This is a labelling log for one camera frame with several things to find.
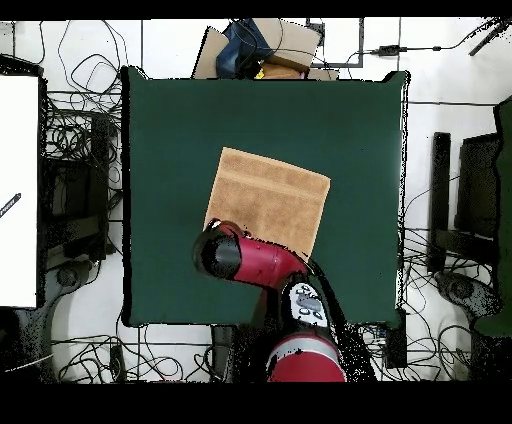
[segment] tan towel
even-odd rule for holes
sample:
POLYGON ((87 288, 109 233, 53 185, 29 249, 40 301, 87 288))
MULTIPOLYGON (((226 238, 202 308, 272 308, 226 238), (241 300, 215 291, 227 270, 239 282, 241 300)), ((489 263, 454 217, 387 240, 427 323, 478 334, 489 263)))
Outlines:
POLYGON ((307 260, 329 186, 323 175, 224 147, 204 226, 212 218, 233 221, 253 237, 284 245, 307 260))

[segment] floor tile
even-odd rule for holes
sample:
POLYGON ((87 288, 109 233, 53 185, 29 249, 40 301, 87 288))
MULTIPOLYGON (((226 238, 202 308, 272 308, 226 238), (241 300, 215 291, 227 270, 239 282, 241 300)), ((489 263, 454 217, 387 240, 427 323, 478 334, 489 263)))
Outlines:
MULTIPOLYGON (((91 90, 105 90, 116 76, 105 58, 114 67, 126 65, 127 61, 132 65, 140 65, 140 21, 110 21, 109 24, 125 39, 126 51, 123 40, 113 31, 119 59, 114 39, 101 21, 43 22, 45 57, 41 66, 48 80, 48 90, 75 90, 77 83, 91 90), (62 62, 59 58, 59 45, 62 62)), ((39 22, 20 21, 16 24, 16 55, 35 63, 42 59, 39 22)))
MULTIPOLYGON (((380 46, 398 43, 398 18, 365 18, 364 19, 364 47, 363 51, 375 50, 380 46)), ((359 45, 348 52, 350 56, 359 50, 359 45)), ((357 63, 357 55, 352 57, 350 63, 357 63)), ((378 57, 370 54, 363 56, 363 68, 351 68, 352 79, 368 81, 382 81, 390 72, 397 70, 396 57, 378 57)), ((340 70, 340 79, 351 79, 348 69, 340 70)))
MULTIPOLYGON (((345 63, 349 56, 359 50, 358 18, 322 18, 325 23, 324 46, 318 47, 314 63, 345 63)), ((319 18, 311 18, 312 23, 320 23, 319 18)), ((357 63, 354 56, 351 63, 357 63)))
POLYGON ((208 26, 224 31, 227 19, 144 21, 143 68, 150 78, 190 78, 208 26))
MULTIPOLYGON (((435 132, 451 134, 450 176, 459 174, 460 146, 465 138, 496 131, 492 107, 409 104, 407 118, 407 167, 405 205, 430 188, 432 140, 435 132)), ((450 185, 450 227, 456 211, 458 180, 450 185)), ((429 193, 410 205, 406 227, 427 228, 429 193)))
MULTIPOLYGON (((402 47, 450 47, 483 18, 402 18, 402 47)), ((475 56, 469 52, 489 31, 481 31, 452 50, 409 51, 400 69, 411 72, 410 100, 496 104, 512 95, 512 29, 475 56)))

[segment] green tabletop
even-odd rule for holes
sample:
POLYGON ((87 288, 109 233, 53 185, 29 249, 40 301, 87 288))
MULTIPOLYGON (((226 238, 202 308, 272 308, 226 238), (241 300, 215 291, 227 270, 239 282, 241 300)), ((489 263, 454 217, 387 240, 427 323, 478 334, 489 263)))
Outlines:
POLYGON ((475 329, 491 337, 512 337, 512 97, 494 108, 500 148, 496 161, 498 172, 498 240, 500 260, 495 271, 497 288, 503 302, 501 312, 482 317, 475 329))
POLYGON ((260 289, 200 275, 191 259, 224 146, 331 178, 312 256, 349 321, 394 323, 404 77, 149 80, 123 69, 128 324, 250 321, 260 289))

